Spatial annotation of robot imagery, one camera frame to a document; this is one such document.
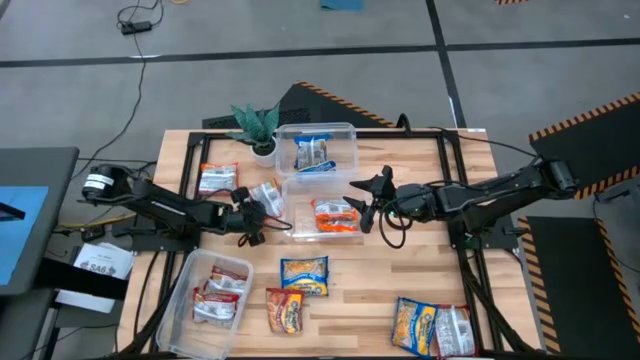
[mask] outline wooden tabletop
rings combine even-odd
[[[484,132],[462,132],[479,139],[487,137]],[[188,130],[165,132],[154,177],[154,182],[159,186],[178,192],[188,136]],[[488,144],[462,139],[461,147],[470,183],[496,176]],[[378,174],[383,165],[393,167],[396,185],[442,179],[434,140],[362,139],[358,140],[358,156],[362,179]],[[210,148],[209,159],[216,163],[239,162],[241,186],[251,188],[272,178],[281,184],[283,180],[274,169],[255,165],[249,148],[234,141],[216,140]],[[197,160],[194,161],[191,179],[196,178],[196,172]],[[194,188],[192,182],[189,194],[193,194]],[[399,241],[397,232],[390,229],[388,233],[391,241]],[[239,234],[202,235],[203,249],[246,259],[255,270],[253,286],[231,356],[410,355],[390,343],[398,296],[434,304],[465,304],[457,256],[449,246],[449,236],[443,222],[414,224],[407,232],[405,246],[400,250],[394,250],[384,243],[377,225],[370,234],[362,237],[325,242],[295,242],[276,231],[266,231],[266,235],[266,244],[255,248],[238,248]],[[329,256],[331,272],[329,297],[305,299],[302,336],[273,335],[267,321],[265,288],[280,286],[280,259],[325,255]],[[151,253],[136,257],[118,329],[121,347],[133,339],[136,307],[151,257]],[[520,265],[502,250],[487,250],[485,257],[496,306],[529,345],[539,347]],[[142,300],[139,329],[156,307],[164,259],[165,255],[161,254],[151,272]],[[174,274],[179,264],[180,261],[176,261]],[[484,345],[490,348],[491,335],[479,303],[478,309]]]

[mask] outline black mat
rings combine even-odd
[[[640,324],[611,243],[593,219],[527,217],[522,237],[550,353],[640,359]]]
[[[390,121],[307,82],[291,86],[280,99],[280,125],[348,122],[356,128],[393,127]],[[237,129],[233,115],[202,120],[203,129]]]
[[[638,174],[640,93],[587,111],[529,135],[545,159],[564,160],[579,183],[576,198]]]

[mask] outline clear plastic container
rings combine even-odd
[[[247,277],[233,324],[229,329],[207,322],[196,323],[192,318],[193,288],[202,288],[204,282],[211,276],[211,268],[214,265]],[[207,250],[194,250],[186,260],[158,327],[156,342],[160,349],[196,359],[225,359],[235,342],[236,331],[242,319],[242,310],[252,281],[253,267],[247,261]]]
[[[336,172],[355,173],[358,169],[356,128],[349,123],[290,124],[276,133],[276,171],[283,177],[298,174],[295,168],[298,136],[328,135],[327,160],[336,162]]]
[[[327,238],[362,236],[360,214],[356,212],[355,232],[325,232],[316,224],[313,200],[342,199],[348,196],[370,202],[371,195],[349,185],[350,181],[362,177],[341,173],[316,173],[313,175],[292,176],[282,184],[282,197],[285,202],[284,220],[293,228],[285,233],[296,241],[316,241]]]

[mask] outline small plant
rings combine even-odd
[[[265,156],[271,154],[276,146],[272,135],[278,127],[280,104],[276,105],[266,115],[264,114],[264,109],[259,114],[256,114],[249,104],[247,104],[246,111],[242,111],[242,109],[234,105],[231,105],[231,110],[233,110],[233,116],[244,132],[229,132],[227,136],[243,144],[251,145],[257,155]]]

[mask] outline yellow black hazard stripe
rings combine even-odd
[[[531,235],[531,227],[526,217],[518,218],[521,228],[528,229],[527,234],[522,235],[522,247],[524,249],[525,260],[527,262],[527,270],[531,279],[531,288],[533,289],[533,297],[538,310],[538,318],[542,328],[542,336],[547,351],[551,354],[560,353],[560,343],[558,342],[558,334],[553,324],[553,316],[551,315],[551,307],[547,300],[547,292],[544,289],[544,281],[542,280],[542,269],[536,254],[536,246]]]
[[[618,281],[618,288],[620,289],[620,293],[622,295],[622,301],[624,301],[624,304],[627,307],[627,313],[629,314],[629,318],[631,319],[631,326],[633,326],[633,329],[636,332],[636,340],[638,340],[638,343],[640,343],[640,323],[638,323],[638,317],[636,316],[636,312],[633,310],[633,304],[631,303],[631,297],[629,296],[627,286],[624,284],[622,271],[620,271],[620,264],[618,264],[618,259],[613,252],[613,246],[611,246],[611,240],[609,239],[607,229],[604,227],[604,222],[600,219],[597,219],[596,221],[598,223],[598,229],[600,230],[600,236],[602,236],[602,240],[607,247],[609,262],[611,263],[611,267],[613,268],[613,274]]]
[[[496,0],[498,5],[510,5],[510,4],[519,4],[523,2],[528,2],[529,0]]]
[[[351,102],[349,102],[349,101],[347,101],[347,100],[345,100],[345,99],[343,99],[343,98],[341,98],[339,96],[336,96],[336,95],[334,95],[334,94],[332,94],[332,93],[330,93],[330,92],[328,92],[326,90],[323,90],[323,89],[321,89],[321,88],[319,88],[319,87],[317,87],[317,86],[315,86],[313,84],[310,84],[310,83],[308,83],[306,81],[296,81],[296,85],[304,86],[307,89],[309,89],[309,90],[311,90],[313,92],[316,92],[316,93],[328,98],[329,100],[333,100],[333,101],[337,102],[338,104],[341,104],[341,105],[343,105],[343,106],[345,106],[345,107],[347,107],[347,108],[349,108],[349,109],[351,109],[353,111],[359,112],[360,114],[362,114],[362,115],[364,115],[366,117],[369,117],[372,120],[375,120],[375,121],[379,122],[380,124],[386,125],[388,127],[394,127],[392,122],[387,121],[386,119],[384,119],[384,118],[382,118],[382,117],[380,117],[380,116],[378,116],[378,115],[376,115],[376,114],[374,114],[374,113],[372,113],[370,111],[367,111],[367,110],[359,107],[358,105],[354,105],[353,103],[351,103]]]
[[[640,101],[640,92],[637,93],[633,93],[630,94],[629,96],[625,96],[622,97],[618,100],[615,100],[613,102],[610,102],[606,105],[602,105],[599,106],[595,109],[589,110],[585,113],[582,113],[580,115],[574,116],[570,119],[564,120],[562,122],[559,122],[557,124],[553,124],[545,129],[542,129],[540,131],[536,131],[533,134],[529,134],[529,143],[533,143],[535,141],[538,141],[544,137],[550,136],[552,134],[555,134],[557,132],[563,131],[565,129],[570,128],[571,126],[575,126],[578,125],[580,123],[583,123],[585,121],[589,121],[593,118],[596,118],[602,114],[605,114],[609,111],[615,110],[617,108],[623,107],[625,105],[629,105],[631,103],[634,103],[636,101]],[[598,193],[598,192],[602,192],[603,190],[605,190],[606,188],[615,185],[621,181],[630,179],[635,177],[636,175],[638,175],[638,173],[640,172],[640,167],[639,166],[633,166],[629,169],[626,169],[618,174],[612,175],[607,179],[601,180],[599,182],[596,182],[594,184],[585,184],[584,187],[580,190],[578,190],[578,192],[575,195],[576,199],[583,199],[589,195]]]

